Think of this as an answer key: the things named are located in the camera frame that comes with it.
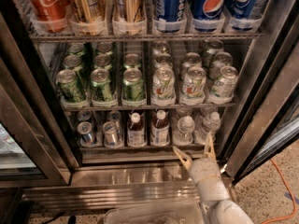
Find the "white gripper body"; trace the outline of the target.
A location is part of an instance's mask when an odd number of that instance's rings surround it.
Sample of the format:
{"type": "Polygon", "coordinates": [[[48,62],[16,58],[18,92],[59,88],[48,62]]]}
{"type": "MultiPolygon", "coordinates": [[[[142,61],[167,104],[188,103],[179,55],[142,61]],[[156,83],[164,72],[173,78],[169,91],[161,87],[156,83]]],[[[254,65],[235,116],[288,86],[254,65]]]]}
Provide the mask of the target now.
{"type": "Polygon", "coordinates": [[[229,191],[222,181],[220,168],[215,160],[210,158],[195,160],[191,165],[189,176],[202,202],[214,203],[230,199],[229,191]]]}

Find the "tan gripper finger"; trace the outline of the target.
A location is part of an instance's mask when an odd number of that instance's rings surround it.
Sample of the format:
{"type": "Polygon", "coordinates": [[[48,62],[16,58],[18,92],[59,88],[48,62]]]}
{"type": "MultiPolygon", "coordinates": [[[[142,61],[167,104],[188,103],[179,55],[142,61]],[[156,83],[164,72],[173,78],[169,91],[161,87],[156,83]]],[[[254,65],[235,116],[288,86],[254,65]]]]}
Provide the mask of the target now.
{"type": "Polygon", "coordinates": [[[185,152],[181,151],[178,147],[173,147],[173,151],[175,152],[185,169],[187,171],[190,171],[192,166],[192,158],[185,152]]]}
{"type": "Polygon", "coordinates": [[[216,160],[216,153],[214,149],[214,141],[211,133],[206,135],[206,143],[204,148],[204,157],[206,160],[216,160]]]}

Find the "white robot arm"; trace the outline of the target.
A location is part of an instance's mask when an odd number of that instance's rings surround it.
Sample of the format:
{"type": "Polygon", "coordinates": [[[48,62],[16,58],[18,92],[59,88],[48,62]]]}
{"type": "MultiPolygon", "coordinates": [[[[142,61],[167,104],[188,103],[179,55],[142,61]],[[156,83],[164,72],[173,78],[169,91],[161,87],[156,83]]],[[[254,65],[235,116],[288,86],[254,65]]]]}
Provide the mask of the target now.
{"type": "Polygon", "coordinates": [[[206,135],[203,158],[193,160],[178,147],[173,150],[198,191],[205,224],[254,224],[225,187],[211,133],[206,135]]]}

